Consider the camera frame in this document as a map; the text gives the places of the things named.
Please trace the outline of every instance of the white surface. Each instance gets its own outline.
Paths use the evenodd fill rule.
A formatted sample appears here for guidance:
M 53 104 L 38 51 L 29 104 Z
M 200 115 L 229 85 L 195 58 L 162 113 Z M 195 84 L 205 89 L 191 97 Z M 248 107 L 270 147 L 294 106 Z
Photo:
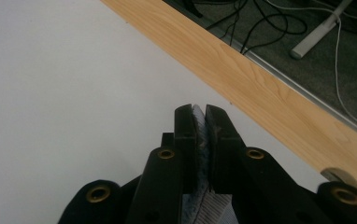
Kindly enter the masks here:
M 96 179 L 141 174 L 174 109 L 224 108 L 248 146 L 322 178 L 98 1 L 0 1 L 0 224 L 56 223 Z

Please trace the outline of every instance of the cable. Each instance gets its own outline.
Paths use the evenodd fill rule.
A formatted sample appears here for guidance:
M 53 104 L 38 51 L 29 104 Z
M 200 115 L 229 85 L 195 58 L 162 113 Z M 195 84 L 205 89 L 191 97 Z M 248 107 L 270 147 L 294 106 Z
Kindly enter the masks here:
M 280 9 L 286 9 L 286 10 L 319 10 L 319 11 L 327 11 L 330 13 L 334 14 L 333 10 L 327 9 L 327 8 L 321 8 L 321 7 L 280 7 L 277 6 L 273 3 L 271 3 L 269 0 L 265 0 L 267 3 L 269 3 L 270 5 L 280 8 Z M 335 70 L 336 70 L 336 96 L 338 97 L 338 101 L 341 104 L 342 108 L 344 109 L 344 111 L 352 118 L 352 120 L 354 120 L 357 123 L 357 118 L 354 117 L 349 110 L 345 107 L 344 102 L 342 101 L 341 98 L 341 94 L 339 93 L 339 84 L 338 84 L 338 46 L 339 46 L 339 38 L 340 38 L 340 34 L 341 34 L 341 26 L 342 26 L 342 22 L 341 19 L 339 18 L 339 16 L 336 15 L 336 20 L 338 23 L 338 34 L 337 34 L 337 39 L 336 39 L 336 59 L 335 59 Z
M 230 18 L 233 17 L 236 13 L 238 13 L 240 10 L 242 10 L 242 8 L 243 8 L 247 3 L 248 3 L 248 0 L 244 0 L 243 5 L 240 6 L 240 7 L 238 8 L 238 10 L 235 10 L 233 13 L 231 13 L 231 14 L 229 14 L 229 15 L 223 17 L 222 19 L 219 19 L 218 21 L 216 21 L 216 22 L 210 24 L 210 25 L 207 26 L 205 29 L 206 29 L 206 30 L 210 30 L 211 28 L 217 26 L 217 25 L 220 24 L 221 22 L 230 19 Z
M 332 8 L 332 9 L 335 8 L 334 6 L 331 6 L 330 4 L 323 3 L 323 2 L 318 1 L 318 0 L 312 0 L 312 1 L 317 3 L 317 4 L 319 4 L 319 5 L 325 6 L 325 7 L 329 7 L 329 8 Z M 357 16 L 351 15 L 348 12 L 342 12 L 342 14 L 345 15 L 346 17 L 348 17 L 348 18 L 352 18 L 352 19 L 357 20 Z
M 280 39 L 282 39 L 285 35 L 302 35 L 302 34 L 304 34 L 304 33 L 307 31 L 307 24 L 306 24 L 303 20 L 301 20 L 301 19 L 299 19 L 299 18 L 297 18 L 297 17 L 295 17 L 295 16 L 293 16 L 293 15 L 290 15 L 290 14 L 284 14 L 284 13 L 282 13 L 277 7 L 273 7 L 273 6 L 271 6 L 271 5 L 269 5 L 269 6 L 271 6 L 273 9 L 275 9 L 275 10 L 278 12 L 278 14 L 270 14 L 270 15 L 266 16 L 266 15 L 264 14 L 263 10 L 261 9 L 260 5 L 258 5 L 257 1 L 253 0 L 253 2 L 254 2 L 254 5 L 257 7 L 257 9 L 260 11 L 260 13 L 261 13 L 261 15 L 263 16 L 263 18 L 260 19 L 259 21 L 257 21 L 257 22 L 251 27 L 250 31 L 248 32 L 248 35 L 246 36 L 245 41 L 244 41 L 243 44 L 242 44 L 242 48 L 241 48 L 240 51 L 239 51 L 240 53 L 246 54 L 246 53 L 247 53 L 249 50 L 251 50 L 251 49 L 255 49 L 255 48 L 258 48 L 258 47 L 264 47 L 264 46 L 267 46 L 267 45 L 274 44 L 274 43 L 280 41 Z M 277 25 L 276 25 L 275 23 L 273 23 L 271 20 L 269 20 L 269 18 L 277 17 L 277 16 L 280 16 L 280 17 L 282 17 L 282 18 L 284 19 L 284 24 L 285 24 L 285 28 L 284 28 L 284 29 L 277 27 Z M 288 20 L 287 20 L 287 18 L 289 18 L 289 17 L 292 18 L 292 19 L 298 20 L 298 21 L 300 21 L 301 23 L 303 23 L 303 25 L 304 25 L 304 30 L 299 31 L 299 32 L 289 31 L 289 30 L 288 30 L 288 29 L 289 29 L 289 23 L 288 23 Z M 274 40 L 272 40 L 272 41 L 270 41 L 270 42 L 263 43 L 263 44 L 260 44 L 260 45 L 256 45 L 256 46 L 247 48 L 247 49 L 245 50 L 245 47 L 247 46 L 248 41 L 249 41 L 249 39 L 250 39 L 251 33 L 252 33 L 252 32 L 254 31 L 254 29 L 255 29 L 261 22 L 263 22 L 263 21 L 267 21 L 269 25 L 271 25 L 271 26 L 272 26 L 273 28 L 275 28 L 276 30 L 282 32 L 282 34 L 281 34 L 278 38 L 276 38 L 276 39 L 274 39 Z
M 230 29 L 231 27 L 233 27 L 233 28 L 232 28 L 232 31 L 231 31 L 231 38 L 230 38 L 229 46 L 232 46 L 232 42 L 233 42 L 233 40 L 234 40 L 234 33 L 235 33 L 236 24 L 237 24 L 237 22 L 239 21 L 239 18 L 240 18 L 240 13 L 239 13 L 239 12 L 240 12 L 241 8 L 243 8 L 243 6 L 245 6 L 246 3 L 247 3 L 247 1 L 245 1 L 243 5 L 240 5 L 241 2 L 242 2 L 242 0 L 239 0 L 239 1 L 238 1 L 238 4 L 239 4 L 238 7 L 236 7 L 236 5 L 235 5 L 235 3 L 234 3 L 234 9 L 235 9 L 235 12 L 236 12 L 235 20 L 234 20 L 234 22 L 233 22 L 231 25 L 229 25 L 229 26 L 225 29 L 224 35 L 222 35 L 222 36 L 219 37 L 219 39 L 223 39 L 226 35 L 228 35 L 229 29 Z

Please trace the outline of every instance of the wooden board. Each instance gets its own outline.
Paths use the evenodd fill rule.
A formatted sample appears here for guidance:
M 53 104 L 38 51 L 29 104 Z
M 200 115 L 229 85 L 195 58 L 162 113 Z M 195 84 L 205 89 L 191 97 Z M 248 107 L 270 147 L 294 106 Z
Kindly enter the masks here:
M 161 0 L 103 0 L 296 155 L 357 179 L 357 132 Z

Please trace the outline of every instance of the gray carpet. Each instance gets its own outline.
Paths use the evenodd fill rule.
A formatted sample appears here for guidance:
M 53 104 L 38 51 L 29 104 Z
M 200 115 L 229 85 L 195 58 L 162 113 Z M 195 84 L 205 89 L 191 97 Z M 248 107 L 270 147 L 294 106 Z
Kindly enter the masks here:
M 275 9 L 265 3 L 263 0 L 256 0 L 260 5 L 265 15 L 277 13 Z M 183 9 L 180 0 L 166 0 L 168 4 L 180 10 L 193 21 L 196 21 L 203 27 L 208 27 L 210 24 L 219 19 L 231 14 L 235 11 L 236 4 L 224 5 L 209 5 L 195 4 L 196 8 L 203 14 L 201 19 L 196 18 L 191 13 Z M 285 7 L 322 7 L 313 1 L 306 0 L 280 0 L 272 1 L 280 6 Z M 357 2 L 347 10 L 350 14 L 357 15 Z M 336 96 L 336 75 L 335 75 L 335 50 L 337 39 L 337 27 L 330 32 L 318 45 L 313 48 L 303 59 L 296 60 L 289 55 L 290 49 L 295 47 L 308 33 L 316 26 L 323 22 L 329 14 L 321 11 L 289 11 L 282 10 L 283 13 L 294 15 L 300 18 L 307 24 L 307 31 L 303 35 L 285 35 L 279 42 L 251 49 L 251 53 L 258 55 L 267 63 L 271 64 L 275 69 L 287 76 L 295 84 L 301 86 L 311 93 L 318 100 L 326 103 L 330 112 L 335 111 L 340 116 L 351 119 L 341 106 Z M 236 23 L 235 32 L 232 35 L 233 48 L 240 49 L 245 41 L 251 27 L 262 18 L 259 10 L 257 10 L 254 2 L 249 0 L 247 4 L 240 10 L 239 19 Z M 219 23 L 216 27 L 209 31 L 217 37 L 221 37 L 225 33 L 227 27 L 234 23 L 236 16 L 230 20 Z M 339 50 L 338 50 L 338 86 L 341 94 L 341 99 L 344 102 L 349 112 L 357 118 L 357 34 L 346 30 L 356 31 L 356 26 L 353 21 L 347 16 L 341 16 L 342 27 L 345 30 L 341 31 Z M 284 19 L 281 17 L 271 18 L 271 21 L 278 27 L 284 28 Z M 298 32 L 304 29 L 304 25 L 298 20 L 288 18 L 289 31 Z M 231 31 L 227 34 L 224 40 L 227 43 L 231 42 Z M 276 39 L 282 34 L 272 28 L 267 22 L 261 22 L 250 35 L 247 48 L 257 46 L 271 40 Z

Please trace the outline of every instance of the screw hole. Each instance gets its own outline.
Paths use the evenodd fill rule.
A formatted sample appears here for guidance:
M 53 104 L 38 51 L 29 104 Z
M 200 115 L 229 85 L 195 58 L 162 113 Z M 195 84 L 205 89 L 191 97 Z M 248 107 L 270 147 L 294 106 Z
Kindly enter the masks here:
M 255 160 L 261 160 L 264 158 L 264 153 L 259 151 L 259 150 L 256 150 L 256 149 L 249 149 L 246 154 L 252 158 L 252 159 L 255 159 Z
M 108 198 L 110 194 L 110 189 L 106 185 L 98 185 L 88 190 L 86 194 L 86 199 L 90 203 L 100 203 Z
M 357 195 L 350 190 L 333 188 L 332 193 L 342 203 L 357 205 Z
M 167 160 L 175 156 L 175 152 L 170 149 L 163 149 L 158 152 L 158 156 L 161 159 Z

